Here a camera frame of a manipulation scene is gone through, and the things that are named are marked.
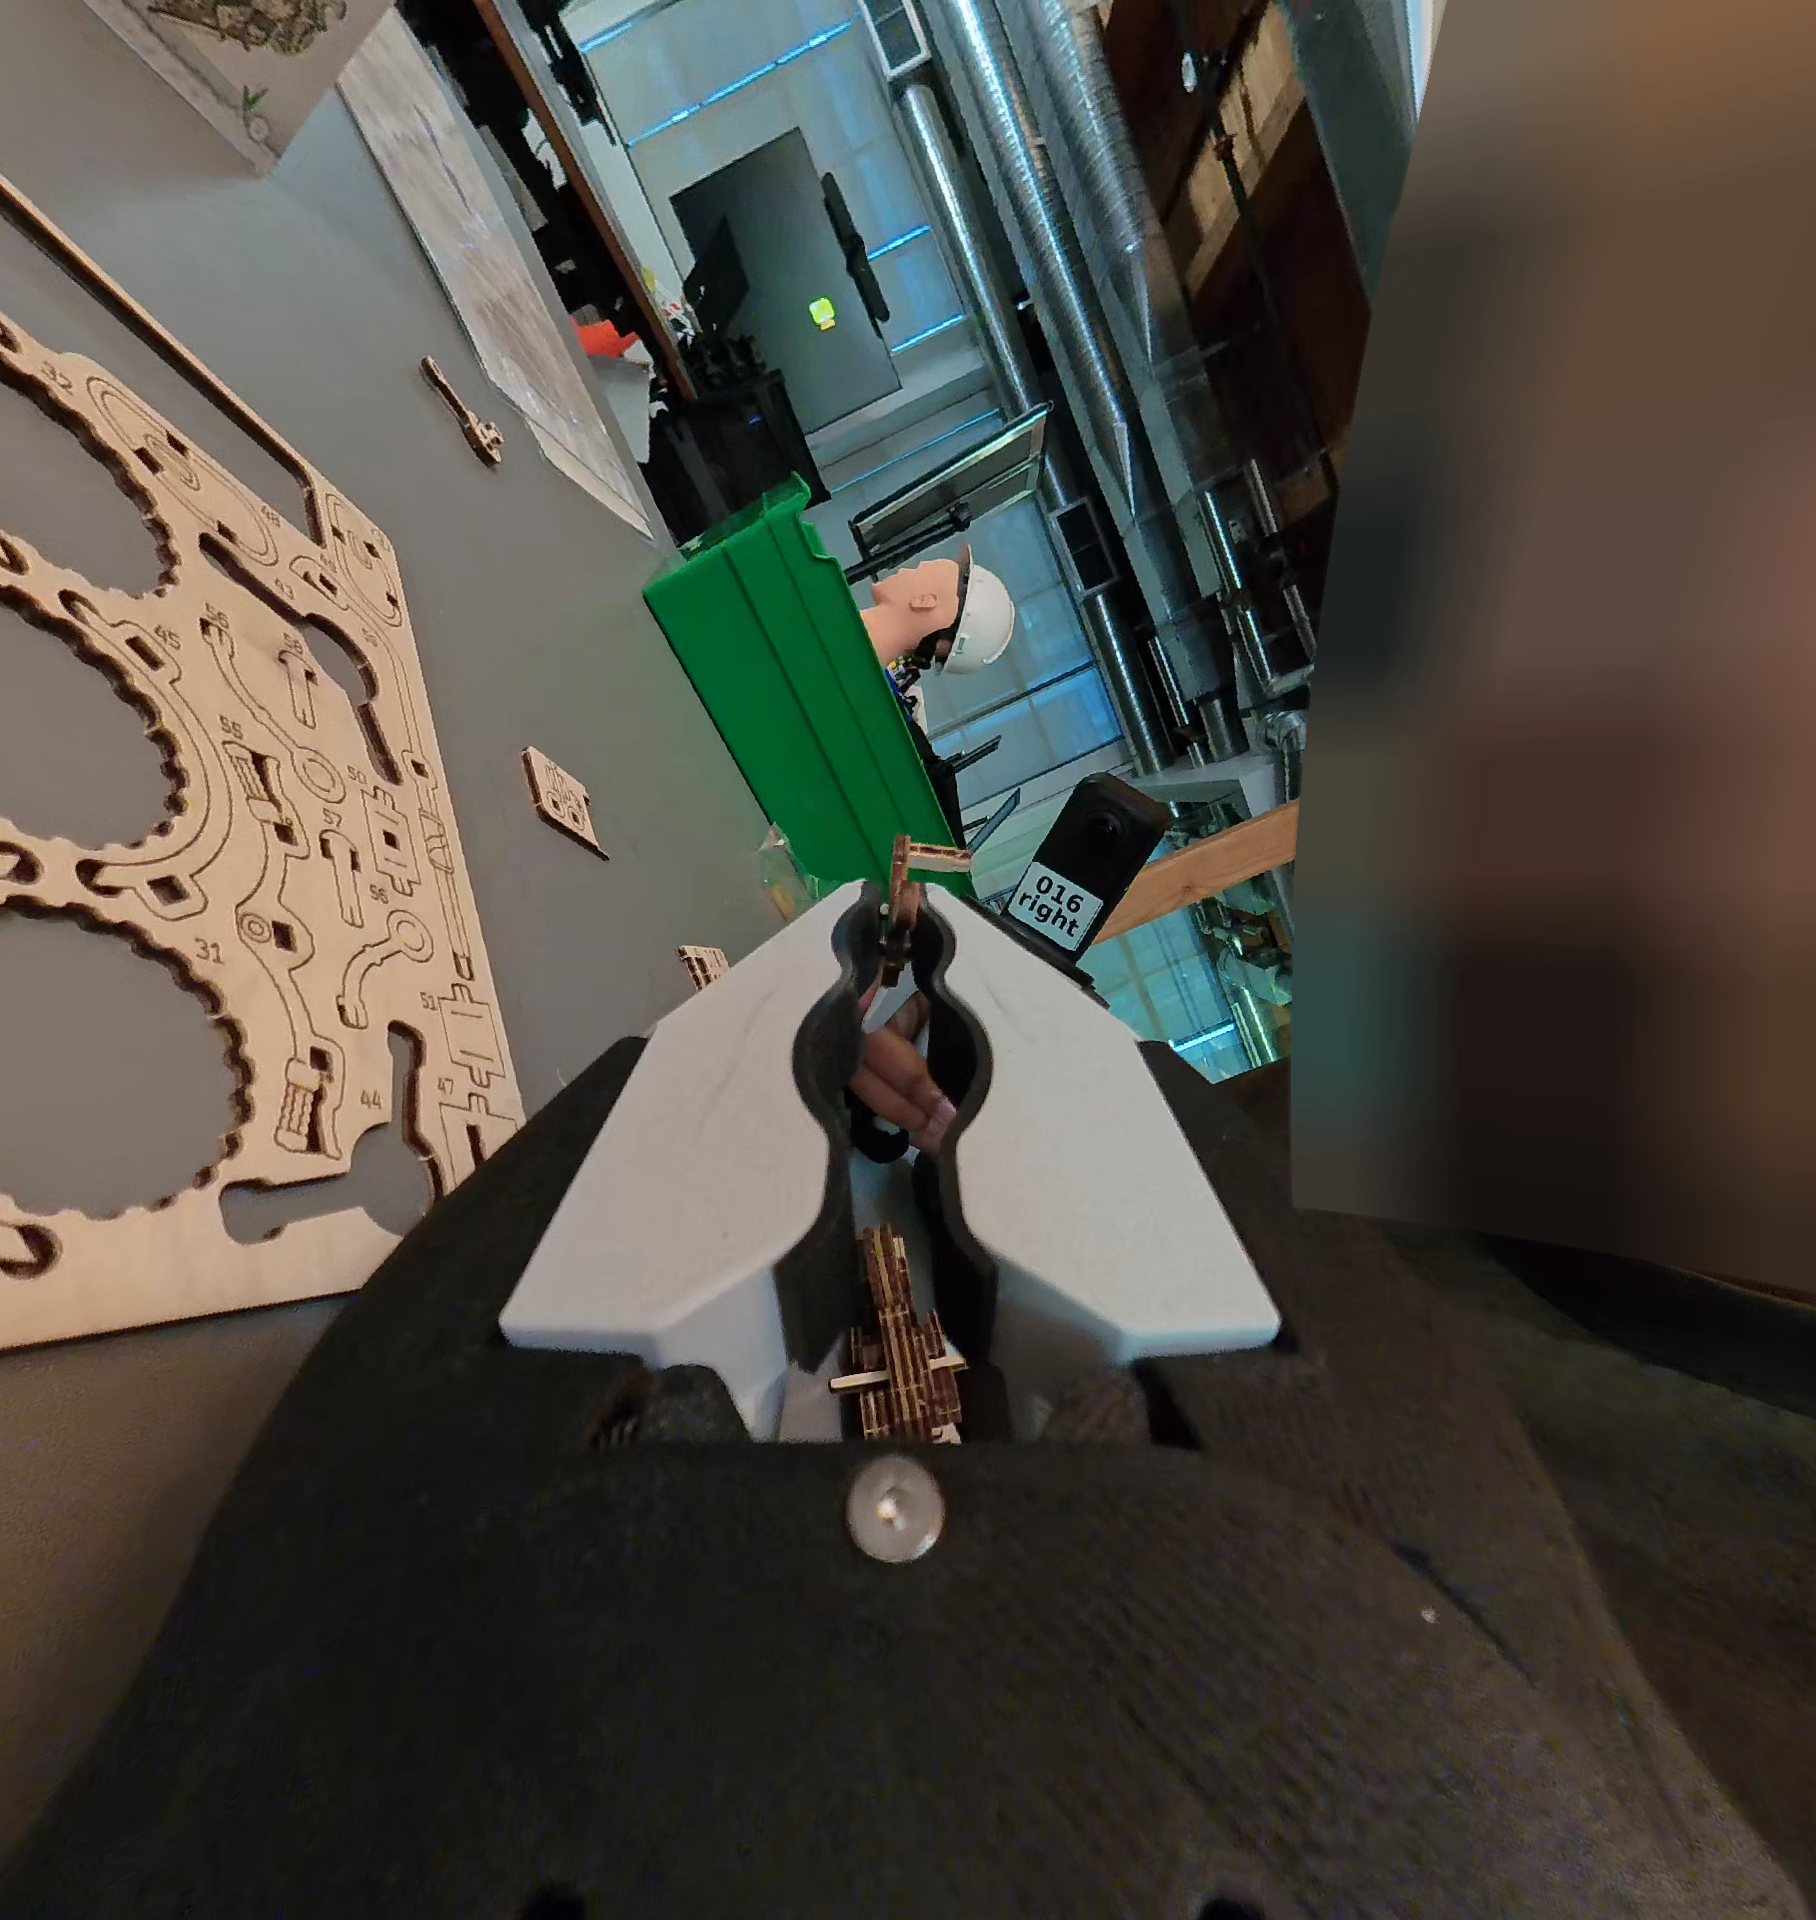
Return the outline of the small angled wooden puzzle piece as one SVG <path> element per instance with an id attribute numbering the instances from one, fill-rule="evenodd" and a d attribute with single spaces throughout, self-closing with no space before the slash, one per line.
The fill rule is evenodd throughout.
<path id="1" fill-rule="evenodd" d="M 920 843 L 908 833 L 896 834 L 887 889 L 876 915 L 879 986 L 896 986 L 911 958 L 927 877 L 967 877 L 970 863 L 972 851 L 967 845 Z"/>

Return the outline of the printed instruction paper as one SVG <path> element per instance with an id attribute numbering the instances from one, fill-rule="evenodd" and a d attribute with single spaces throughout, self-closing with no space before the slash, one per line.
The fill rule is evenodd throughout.
<path id="1" fill-rule="evenodd" d="M 466 120 L 400 12 L 382 12 L 342 66 L 339 92 L 490 383 L 559 472 L 651 535 L 644 490 L 565 346 L 469 147 Z"/>

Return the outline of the person's dark clothing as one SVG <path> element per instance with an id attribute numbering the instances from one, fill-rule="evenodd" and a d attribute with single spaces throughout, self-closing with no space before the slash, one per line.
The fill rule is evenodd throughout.
<path id="1" fill-rule="evenodd" d="M 1677 1731 L 1816 1916 L 1816 1304 L 1305 1210 L 1448 1298 Z"/>

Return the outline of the green plastic bin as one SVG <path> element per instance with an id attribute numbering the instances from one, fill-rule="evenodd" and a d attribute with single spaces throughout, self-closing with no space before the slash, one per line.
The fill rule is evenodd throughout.
<path id="1" fill-rule="evenodd" d="M 641 595 L 768 821 L 832 890 L 884 881 L 899 834 L 958 837 L 811 501 L 780 478 Z"/>

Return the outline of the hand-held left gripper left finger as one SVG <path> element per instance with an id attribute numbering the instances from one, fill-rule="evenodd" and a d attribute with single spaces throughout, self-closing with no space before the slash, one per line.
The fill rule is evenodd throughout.
<path id="1" fill-rule="evenodd" d="M 756 1441 L 854 1320 L 846 1082 L 879 963 L 854 881 L 665 1017 L 500 1312 L 517 1349 L 712 1372 Z"/>

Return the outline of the person's right hand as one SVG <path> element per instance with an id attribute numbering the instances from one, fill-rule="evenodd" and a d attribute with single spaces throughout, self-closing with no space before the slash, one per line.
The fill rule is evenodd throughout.
<path id="1" fill-rule="evenodd" d="M 846 1096 L 879 1123 L 906 1135 L 911 1151 L 928 1155 L 943 1143 L 956 1108 L 938 1088 L 920 1050 L 931 1017 L 927 996 L 908 994 L 884 1021 L 863 1028 Z"/>

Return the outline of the grey desk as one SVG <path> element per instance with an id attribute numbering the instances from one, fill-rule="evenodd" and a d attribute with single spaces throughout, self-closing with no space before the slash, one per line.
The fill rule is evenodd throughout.
<path id="1" fill-rule="evenodd" d="M 83 3 L 0 3 L 0 173 L 398 548 L 506 1041 L 532 1113 L 683 1000 L 678 944 L 775 928 L 765 819 L 640 589 L 665 545 L 563 478 L 479 377 L 337 94 L 260 178 Z M 0 308 L 128 379 L 263 492 L 291 475 L 0 215 Z M 500 423 L 488 471 L 417 372 Z M 0 520 L 111 588 L 159 575 L 101 461 L 0 386 Z M 590 791 L 612 860 L 538 821 L 518 755 Z M 0 802 L 155 825 L 159 748 L 104 673 L 0 607 Z M 0 1188 L 160 1198 L 217 1145 L 217 1031 L 113 935 L 0 917 Z M 128 1692 L 210 1511 L 342 1303 L 0 1354 L 0 1864 Z"/>

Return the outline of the white paper with drawing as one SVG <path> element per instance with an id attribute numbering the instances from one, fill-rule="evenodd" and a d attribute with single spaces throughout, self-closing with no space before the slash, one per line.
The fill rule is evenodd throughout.
<path id="1" fill-rule="evenodd" d="M 150 71 L 270 173 L 391 1 L 88 1 Z"/>

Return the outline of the wooden puzzle sheet with cutouts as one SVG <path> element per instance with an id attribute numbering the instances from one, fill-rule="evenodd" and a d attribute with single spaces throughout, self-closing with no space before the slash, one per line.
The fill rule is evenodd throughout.
<path id="1" fill-rule="evenodd" d="M 113 477 L 157 559 L 124 591 L 0 523 L 0 607 L 101 670 L 172 777 L 132 843 L 0 811 L 0 913 L 167 970 L 239 1084 L 217 1157 L 175 1195 L 97 1217 L 0 1191 L 4 1351 L 347 1294 L 394 1234 L 339 1209 L 240 1242 L 223 1191 L 335 1183 L 391 1125 L 441 1198 L 524 1113 L 391 540 L 2 173 L 0 215 L 302 497 L 277 513 L 129 383 L 0 309 L 0 384 Z"/>

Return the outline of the mannequin head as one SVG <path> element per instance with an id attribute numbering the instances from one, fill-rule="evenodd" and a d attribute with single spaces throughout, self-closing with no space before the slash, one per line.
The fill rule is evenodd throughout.
<path id="1" fill-rule="evenodd" d="M 943 645 L 964 602 L 967 566 L 956 559 L 928 559 L 870 581 L 870 602 L 859 608 L 874 658 L 882 666 L 910 658 L 922 645 Z"/>

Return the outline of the assembled wooden puzzle model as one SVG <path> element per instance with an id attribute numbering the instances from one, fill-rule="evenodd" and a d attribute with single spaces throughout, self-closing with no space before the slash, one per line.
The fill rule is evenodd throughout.
<path id="1" fill-rule="evenodd" d="M 968 1359 L 946 1339 L 935 1312 L 916 1310 L 902 1236 L 887 1224 L 858 1236 L 866 1318 L 846 1333 L 845 1367 L 828 1391 L 846 1409 L 851 1436 L 867 1442 L 958 1445 Z"/>

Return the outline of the black cabinet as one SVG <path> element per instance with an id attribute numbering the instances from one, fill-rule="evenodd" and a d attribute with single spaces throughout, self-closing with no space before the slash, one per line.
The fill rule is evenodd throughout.
<path id="1" fill-rule="evenodd" d="M 698 390 L 657 412 L 640 471 L 678 545 L 698 540 L 793 478 L 802 482 L 810 505 L 828 501 L 786 383 L 775 371 Z"/>

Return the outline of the key-shaped wooden puzzle piece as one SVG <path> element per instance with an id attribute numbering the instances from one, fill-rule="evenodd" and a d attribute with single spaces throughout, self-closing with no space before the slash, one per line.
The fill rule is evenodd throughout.
<path id="1" fill-rule="evenodd" d="M 504 458 L 504 434 L 493 420 L 477 413 L 455 390 L 451 379 L 441 371 L 432 355 L 417 361 L 422 379 L 446 404 L 453 423 L 460 426 L 465 444 L 490 469 L 500 469 Z"/>

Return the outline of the wooden board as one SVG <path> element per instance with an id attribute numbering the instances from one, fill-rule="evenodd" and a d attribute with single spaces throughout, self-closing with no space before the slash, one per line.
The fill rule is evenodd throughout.
<path id="1" fill-rule="evenodd" d="M 1090 944 L 1122 936 L 1292 863 L 1296 814 L 1296 800 L 1279 802 L 1248 821 L 1155 858 L 1113 906 Z"/>

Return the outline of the silver ventilation ducts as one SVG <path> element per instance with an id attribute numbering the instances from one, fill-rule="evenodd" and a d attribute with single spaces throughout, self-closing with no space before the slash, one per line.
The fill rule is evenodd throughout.
<path id="1" fill-rule="evenodd" d="M 1179 720 L 1271 752 L 1312 634 L 1227 431 L 1091 3 L 920 3 L 1017 253 Z"/>

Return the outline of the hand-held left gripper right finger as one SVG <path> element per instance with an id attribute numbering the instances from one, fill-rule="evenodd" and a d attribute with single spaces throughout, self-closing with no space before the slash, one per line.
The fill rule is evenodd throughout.
<path id="1" fill-rule="evenodd" d="M 935 1158 L 963 1261 L 958 1346 L 1010 1395 L 1147 1359 L 1267 1349 L 1279 1312 L 1132 1028 L 952 895 L 922 908 L 935 1014 L 970 1050 Z"/>

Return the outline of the white safety helmet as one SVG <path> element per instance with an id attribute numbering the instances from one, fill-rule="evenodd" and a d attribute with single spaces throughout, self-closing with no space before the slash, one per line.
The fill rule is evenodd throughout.
<path id="1" fill-rule="evenodd" d="M 1017 605 L 994 570 L 975 564 L 970 548 L 959 549 L 956 569 L 956 612 L 922 645 L 922 655 L 943 673 L 968 676 L 1005 653 L 1017 631 Z"/>

